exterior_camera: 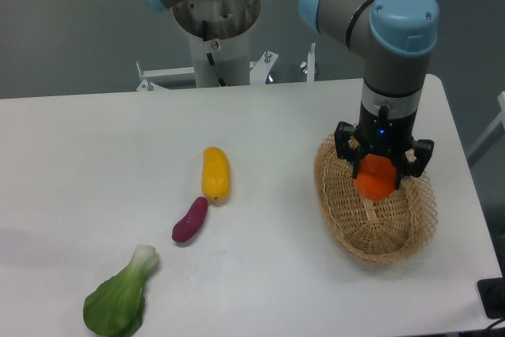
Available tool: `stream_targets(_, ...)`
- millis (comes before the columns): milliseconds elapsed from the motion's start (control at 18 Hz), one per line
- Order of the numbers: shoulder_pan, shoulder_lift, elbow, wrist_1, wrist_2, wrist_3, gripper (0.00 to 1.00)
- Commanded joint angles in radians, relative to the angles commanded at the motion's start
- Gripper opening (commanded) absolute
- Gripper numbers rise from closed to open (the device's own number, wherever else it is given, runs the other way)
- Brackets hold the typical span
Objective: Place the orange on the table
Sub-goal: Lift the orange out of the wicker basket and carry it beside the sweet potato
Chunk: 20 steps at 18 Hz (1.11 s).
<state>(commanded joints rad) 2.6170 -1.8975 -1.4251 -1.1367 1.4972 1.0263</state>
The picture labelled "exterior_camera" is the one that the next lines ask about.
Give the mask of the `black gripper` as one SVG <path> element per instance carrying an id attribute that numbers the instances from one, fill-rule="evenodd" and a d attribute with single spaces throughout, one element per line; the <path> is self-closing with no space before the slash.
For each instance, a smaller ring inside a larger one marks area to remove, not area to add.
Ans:
<path id="1" fill-rule="evenodd" d="M 336 155 L 352 166 L 352 178 L 357 178 L 361 161 L 370 154 L 393 160 L 395 189 L 404 177 L 423 174 L 435 144 L 413 138 L 421 94 L 418 89 L 411 94 L 381 95 L 369 86 L 362 88 L 357 126 L 339 122 L 334 133 Z"/>

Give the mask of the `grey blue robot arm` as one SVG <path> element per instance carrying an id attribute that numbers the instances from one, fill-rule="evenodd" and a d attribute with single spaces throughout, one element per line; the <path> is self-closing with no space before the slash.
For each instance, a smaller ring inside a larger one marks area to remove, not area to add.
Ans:
<path id="1" fill-rule="evenodd" d="M 259 0 L 144 0 L 171 9 L 198 43 L 193 67 L 201 87 L 249 82 L 249 49 L 225 57 L 227 44 L 256 23 Z M 340 122 L 336 153 L 353 168 L 358 191 L 398 188 L 419 177 L 432 157 L 431 140 L 415 140 L 413 124 L 437 41 L 436 0 L 298 0 L 300 18 L 366 62 L 357 125 Z"/>

